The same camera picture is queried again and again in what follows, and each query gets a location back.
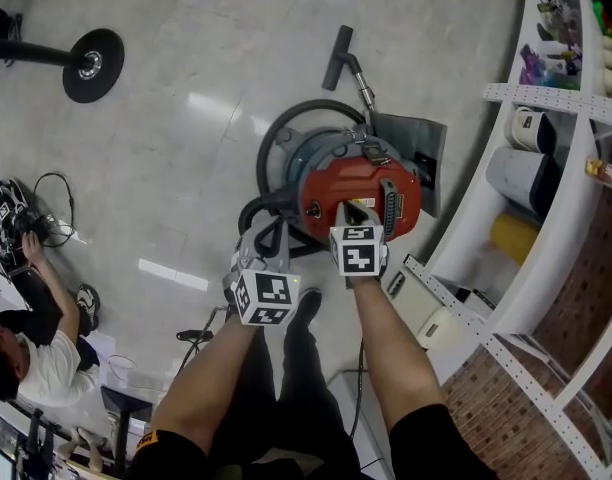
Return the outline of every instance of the vacuum wand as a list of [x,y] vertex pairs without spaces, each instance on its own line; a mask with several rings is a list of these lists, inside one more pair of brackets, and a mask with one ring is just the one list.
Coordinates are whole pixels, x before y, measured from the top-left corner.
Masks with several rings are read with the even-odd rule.
[[353,29],[342,25],[339,27],[335,46],[333,47],[333,53],[330,56],[328,62],[328,69],[326,69],[326,75],[324,76],[324,82],[322,88],[328,91],[334,91],[337,88],[337,82],[342,73],[344,64],[348,64],[353,76],[355,77],[355,83],[357,84],[357,90],[364,102],[364,106],[371,112],[376,112],[377,107],[375,105],[375,93],[366,83],[364,73],[359,65],[357,57],[352,53],[348,53],[350,47],[350,41],[353,37]]

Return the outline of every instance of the white cup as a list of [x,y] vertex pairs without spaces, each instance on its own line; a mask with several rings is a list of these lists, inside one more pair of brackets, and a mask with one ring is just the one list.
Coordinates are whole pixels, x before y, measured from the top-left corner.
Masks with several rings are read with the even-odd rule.
[[553,154],[557,142],[546,112],[535,112],[528,107],[515,111],[508,139],[516,149],[546,155]]

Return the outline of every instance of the vacuum floor nozzle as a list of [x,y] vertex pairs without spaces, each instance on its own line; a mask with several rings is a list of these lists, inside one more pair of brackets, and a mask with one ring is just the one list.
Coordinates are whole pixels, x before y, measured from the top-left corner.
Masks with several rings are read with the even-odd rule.
[[335,47],[333,53],[330,56],[328,62],[328,69],[326,69],[326,75],[324,76],[324,82],[322,88],[327,91],[334,91],[337,89],[337,82],[342,74],[342,68],[347,62],[348,48],[350,47],[350,41],[353,38],[353,29],[342,25],[339,27],[337,33],[337,39],[335,40]]

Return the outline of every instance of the round black base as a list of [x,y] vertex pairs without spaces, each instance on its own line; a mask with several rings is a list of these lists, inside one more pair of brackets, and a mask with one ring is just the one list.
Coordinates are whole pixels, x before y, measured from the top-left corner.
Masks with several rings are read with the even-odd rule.
[[112,30],[99,28],[89,32],[73,46],[78,57],[96,59],[92,71],[66,67],[62,81],[68,97],[77,103],[92,103],[112,89],[124,66],[124,43]]

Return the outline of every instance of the black pole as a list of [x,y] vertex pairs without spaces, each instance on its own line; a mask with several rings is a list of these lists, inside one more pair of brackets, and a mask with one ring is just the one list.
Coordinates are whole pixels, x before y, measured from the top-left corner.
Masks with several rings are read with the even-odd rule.
[[38,62],[75,69],[90,69],[93,65],[92,60],[79,57],[71,52],[7,39],[0,39],[0,59]]
[[126,442],[128,440],[128,426],[130,425],[130,412],[122,411],[119,415],[119,426],[115,437],[115,477],[124,476],[126,467]]

